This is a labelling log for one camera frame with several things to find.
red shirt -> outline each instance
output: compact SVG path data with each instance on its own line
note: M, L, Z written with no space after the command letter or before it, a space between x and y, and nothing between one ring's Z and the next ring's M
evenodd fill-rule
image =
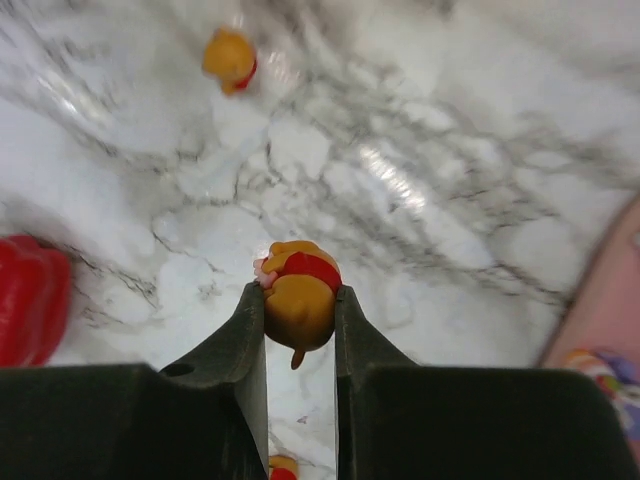
M304 252L296 252L287 258L282 271L278 273L278 278L285 275L311 275L326 283L334 295L338 294L342 286L340 273L333 265L320 257Z
M253 61L253 68L251 68L249 75L247 75L247 77L244 80L241 80L238 83L236 83L234 87L236 87L238 90L245 90L249 86L249 82L251 81L253 76L256 74L257 69L258 69L258 59L256 58Z
M269 480L297 480L296 476L289 470L284 468L276 468L271 472L271 478Z

red object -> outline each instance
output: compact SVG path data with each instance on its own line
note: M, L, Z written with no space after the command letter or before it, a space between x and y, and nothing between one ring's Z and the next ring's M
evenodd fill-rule
M285 275L311 275L322 280L337 295L342 286L340 273L326 260L315 255L308 255L304 252L296 252L287 258L282 271L278 273L278 278Z
M238 83L236 83L234 87L236 87L236 89L238 90L246 90L247 87L249 86L249 82L251 81L253 76L256 74L257 69L258 69L258 59L255 59L253 61L253 68L251 68L251 72L249 72L249 75L247 75L247 77L244 80L241 80Z
M269 480L298 480L298 479L289 470L285 470L284 468L276 468L271 472L271 478Z
M0 239L0 367L43 365L69 313L71 264L33 237Z

small toy figure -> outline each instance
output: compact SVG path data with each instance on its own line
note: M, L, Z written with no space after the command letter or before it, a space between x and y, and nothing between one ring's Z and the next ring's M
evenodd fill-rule
M269 480L298 480L298 463L283 455L269 457Z
M297 369L306 352L329 341L336 295L342 286L335 260L313 242L276 242L269 257L253 262L264 289L265 333L294 350Z
M257 68L256 52L249 40L227 27L216 31L204 51L202 69L218 77L226 95L245 90Z

white marble countertop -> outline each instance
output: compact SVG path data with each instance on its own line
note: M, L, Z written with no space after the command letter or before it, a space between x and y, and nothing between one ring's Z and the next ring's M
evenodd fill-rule
M531 365L640 161L631 0L0 2L0 228L72 252L53 364L183 355L311 239L419 362ZM259 47L223 97L221 23ZM270 446L335 478L333 349L268 342Z

red bell pepper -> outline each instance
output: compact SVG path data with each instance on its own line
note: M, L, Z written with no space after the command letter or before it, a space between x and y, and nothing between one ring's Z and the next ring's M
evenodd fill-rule
M0 367L43 365L62 340L71 263L33 237L0 239Z

